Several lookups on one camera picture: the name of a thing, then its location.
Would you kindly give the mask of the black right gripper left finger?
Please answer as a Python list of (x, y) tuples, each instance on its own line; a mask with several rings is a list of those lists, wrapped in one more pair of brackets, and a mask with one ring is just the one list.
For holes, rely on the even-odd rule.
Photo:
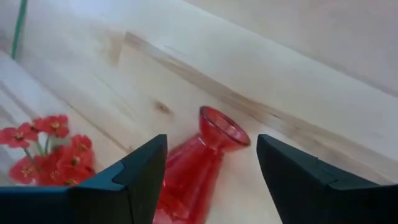
[(1, 223), (151, 224), (165, 174), (159, 134), (92, 178), (70, 187), (1, 187)]

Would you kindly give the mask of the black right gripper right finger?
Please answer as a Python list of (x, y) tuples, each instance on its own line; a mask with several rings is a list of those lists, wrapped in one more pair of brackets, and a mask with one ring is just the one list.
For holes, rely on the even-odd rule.
[(257, 157), (282, 223), (397, 224), (397, 186), (379, 185), (266, 134)]

